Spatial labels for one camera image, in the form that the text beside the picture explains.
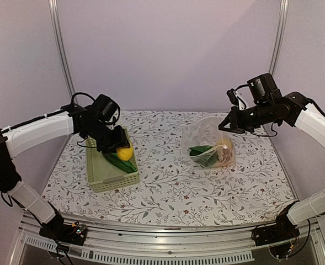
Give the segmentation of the yellow lemon toy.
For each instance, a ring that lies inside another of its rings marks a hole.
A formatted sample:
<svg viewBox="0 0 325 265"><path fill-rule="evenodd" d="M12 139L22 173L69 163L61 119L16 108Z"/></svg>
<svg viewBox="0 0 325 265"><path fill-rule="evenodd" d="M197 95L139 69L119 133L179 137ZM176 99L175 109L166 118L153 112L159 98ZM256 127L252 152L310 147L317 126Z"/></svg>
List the yellow lemon toy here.
<svg viewBox="0 0 325 265"><path fill-rule="evenodd" d="M120 147L116 149L116 154L122 161L128 161L134 154L134 148L132 144L129 147Z"/></svg>

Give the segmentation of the green yellow mango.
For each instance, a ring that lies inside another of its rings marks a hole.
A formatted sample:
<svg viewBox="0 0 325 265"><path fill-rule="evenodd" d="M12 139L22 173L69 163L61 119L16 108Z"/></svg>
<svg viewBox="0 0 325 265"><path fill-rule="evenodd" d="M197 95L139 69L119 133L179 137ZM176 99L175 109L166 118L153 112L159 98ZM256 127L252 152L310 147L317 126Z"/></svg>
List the green yellow mango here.
<svg viewBox="0 0 325 265"><path fill-rule="evenodd" d="M216 144L218 152L232 152L233 143L230 139L223 137Z"/></svg>

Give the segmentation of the green plastic basket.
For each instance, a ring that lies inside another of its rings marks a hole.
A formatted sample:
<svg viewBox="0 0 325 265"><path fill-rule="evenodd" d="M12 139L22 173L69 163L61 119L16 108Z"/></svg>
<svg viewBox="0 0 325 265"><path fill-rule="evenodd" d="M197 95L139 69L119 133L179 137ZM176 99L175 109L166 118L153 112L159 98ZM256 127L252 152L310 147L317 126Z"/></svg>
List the green plastic basket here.
<svg viewBox="0 0 325 265"><path fill-rule="evenodd" d="M105 192L140 182L135 156L123 166L119 166L115 154L102 154L97 151L96 141L93 138L86 139L86 145L87 181L94 192Z"/></svg>

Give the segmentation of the clear zip top bag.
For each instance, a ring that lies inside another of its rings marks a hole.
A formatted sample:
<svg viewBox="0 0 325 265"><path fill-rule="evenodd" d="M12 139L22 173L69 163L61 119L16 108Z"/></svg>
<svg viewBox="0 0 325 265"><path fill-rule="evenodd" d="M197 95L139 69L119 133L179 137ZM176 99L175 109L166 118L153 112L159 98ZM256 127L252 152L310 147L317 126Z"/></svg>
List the clear zip top bag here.
<svg viewBox="0 0 325 265"><path fill-rule="evenodd" d="M189 157L190 147L210 145L210 146L214 146L217 151L216 144L219 140L221 140L223 137L230 139L230 137L226 132L218 129L218 125L220 122L221 122L221 118L217 116L207 116L194 123L182 127L181 148L183 153L190 160L191 160L191 158ZM233 146L232 153L233 153L232 159L234 159L235 161L236 152L234 146ZM217 167L216 164L212 167L203 167L203 168L213 168L213 167Z"/></svg>

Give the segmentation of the bok choy toy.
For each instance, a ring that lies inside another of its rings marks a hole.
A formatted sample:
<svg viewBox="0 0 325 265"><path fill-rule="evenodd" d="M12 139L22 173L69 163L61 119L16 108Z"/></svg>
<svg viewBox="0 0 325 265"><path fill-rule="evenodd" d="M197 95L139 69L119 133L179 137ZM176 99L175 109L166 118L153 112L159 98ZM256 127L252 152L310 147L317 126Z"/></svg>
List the bok choy toy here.
<svg viewBox="0 0 325 265"><path fill-rule="evenodd" d="M212 167L219 161L216 148L210 145L190 147L189 157L203 167Z"/></svg>

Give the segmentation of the brown kiwi toy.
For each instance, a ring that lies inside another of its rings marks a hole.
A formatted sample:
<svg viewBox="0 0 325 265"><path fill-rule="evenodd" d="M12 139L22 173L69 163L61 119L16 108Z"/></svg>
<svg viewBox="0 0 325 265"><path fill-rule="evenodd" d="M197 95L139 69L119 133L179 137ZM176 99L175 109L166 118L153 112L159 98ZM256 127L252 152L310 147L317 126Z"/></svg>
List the brown kiwi toy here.
<svg viewBox="0 0 325 265"><path fill-rule="evenodd" d="M219 162L220 163L226 164L226 163L231 162L232 157L233 157L233 153L230 150L223 149L223 150L218 152L218 157L219 157Z"/></svg>

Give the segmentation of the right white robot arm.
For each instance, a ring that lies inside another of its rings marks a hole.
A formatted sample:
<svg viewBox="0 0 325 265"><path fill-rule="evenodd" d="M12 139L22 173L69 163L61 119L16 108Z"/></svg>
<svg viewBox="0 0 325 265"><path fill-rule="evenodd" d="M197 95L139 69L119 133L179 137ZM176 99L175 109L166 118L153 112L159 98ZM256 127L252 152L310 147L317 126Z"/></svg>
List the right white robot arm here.
<svg viewBox="0 0 325 265"><path fill-rule="evenodd" d="M298 92L292 92L275 100L266 100L256 106L240 110L233 106L219 130L235 134L253 133L255 129L270 123L286 123L297 129L309 140L312 151L319 147L325 151L325 114L313 99ZM292 227L325 214L325 187L309 197L292 203L276 217L271 236L282 241L291 234Z"/></svg>

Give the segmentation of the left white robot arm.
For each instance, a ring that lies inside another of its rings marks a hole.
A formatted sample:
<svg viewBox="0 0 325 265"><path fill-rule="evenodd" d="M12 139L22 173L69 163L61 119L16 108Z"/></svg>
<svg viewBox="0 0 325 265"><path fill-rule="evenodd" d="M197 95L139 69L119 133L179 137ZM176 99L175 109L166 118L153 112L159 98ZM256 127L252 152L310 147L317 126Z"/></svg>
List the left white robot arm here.
<svg viewBox="0 0 325 265"><path fill-rule="evenodd" d="M55 145L78 134L96 141L97 151L115 152L128 147L124 129L117 125L120 107L115 103L98 103L81 107L69 104L22 123L0 128L0 192L7 194L33 214L55 239L68 234L55 209L39 194L43 184L35 184L34 177L22 177L30 163L36 168L50 165L58 154Z"/></svg>

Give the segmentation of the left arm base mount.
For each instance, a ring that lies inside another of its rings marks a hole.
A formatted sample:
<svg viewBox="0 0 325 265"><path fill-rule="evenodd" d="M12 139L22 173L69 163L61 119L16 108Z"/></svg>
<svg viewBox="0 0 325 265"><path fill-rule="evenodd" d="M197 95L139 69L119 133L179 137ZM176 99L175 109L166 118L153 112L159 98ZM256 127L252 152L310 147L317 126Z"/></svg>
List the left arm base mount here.
<svg viewBox="0 0 325 265"><path fill-rule="evenodd" d="M65 224L63 217L56 216L47 224L41 224L39 235L54 241L83 246L87 232L86 224L78 221L72 224Z"/></svg>

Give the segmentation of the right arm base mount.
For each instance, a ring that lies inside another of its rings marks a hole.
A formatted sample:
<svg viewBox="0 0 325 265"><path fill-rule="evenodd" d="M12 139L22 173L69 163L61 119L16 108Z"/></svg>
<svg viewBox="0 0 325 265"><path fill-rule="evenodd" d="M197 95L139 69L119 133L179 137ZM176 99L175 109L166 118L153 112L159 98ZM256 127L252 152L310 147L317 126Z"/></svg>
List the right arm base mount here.
<svg viewBox="0 0 325 265"><path fill-rule="evenodd" d="M293 225L286 214L283 214L275 219L275 224L255 227L252 230L251 238L256 246L262 246L295 239L299 235L297 225Z"/></svg>

